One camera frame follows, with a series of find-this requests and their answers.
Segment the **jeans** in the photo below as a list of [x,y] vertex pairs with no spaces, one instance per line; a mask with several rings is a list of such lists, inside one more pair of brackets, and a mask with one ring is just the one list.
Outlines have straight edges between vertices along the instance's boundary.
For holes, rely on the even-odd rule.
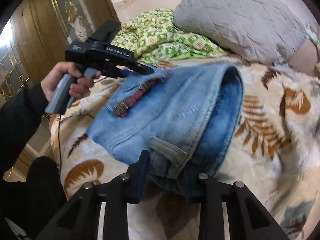
[[[149,150],[150,178],[181,194],[177,179],[183,169],[196,165],[214,175],[221,166],[238,122],[244,86],[230,62],[154,70],[151,75],[130,74],[87,134],[127,164]],[[143,85],[159,78],[164,81]],[[150,91],[135,102],[144,87]],[[135,104],[125,117],[114,114],[119,104],[132,100]]]

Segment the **hand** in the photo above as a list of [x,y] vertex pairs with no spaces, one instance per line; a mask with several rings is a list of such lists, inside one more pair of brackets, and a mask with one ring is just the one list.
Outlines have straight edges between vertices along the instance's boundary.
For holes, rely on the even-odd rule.
[[[94,85],[94,81],[91,78],[82,77],[82,74],[76,67],[75,63],[59,62],[41,81],[41,87],[48,102],[50,102],[53,92],[64,74],[70,74],[71,76],[78,78],[77,84],[71,84],[69,90],[69,94],[75,99],[83,98],[84,94],[88,93],[89,88],[93,87]],[[97,71],[95,79],[99,78],[100,75],[101,72]]]

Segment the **leg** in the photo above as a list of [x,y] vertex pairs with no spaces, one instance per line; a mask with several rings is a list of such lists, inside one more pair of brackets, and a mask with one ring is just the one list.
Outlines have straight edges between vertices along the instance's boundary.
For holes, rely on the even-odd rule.
[[4,216],[35,239],[44,226],[66,203],[56,163],[37,158],[30,166],[26,182],[5,182]]

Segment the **black sleeve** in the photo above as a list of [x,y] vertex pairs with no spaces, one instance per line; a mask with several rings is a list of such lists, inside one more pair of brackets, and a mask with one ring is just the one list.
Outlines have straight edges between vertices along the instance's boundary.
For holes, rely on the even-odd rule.
[[0,109],[0,176],[17,161],[37,131],[48,101],[40,83],[22,89]]

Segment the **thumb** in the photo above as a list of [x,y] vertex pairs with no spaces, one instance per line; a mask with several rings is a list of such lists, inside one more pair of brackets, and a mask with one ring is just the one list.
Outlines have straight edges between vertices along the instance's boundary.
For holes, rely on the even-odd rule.
[[59,62],[56,65],[56,70],[62,74],[70,74],[75,78],[82,76],[74,62]]

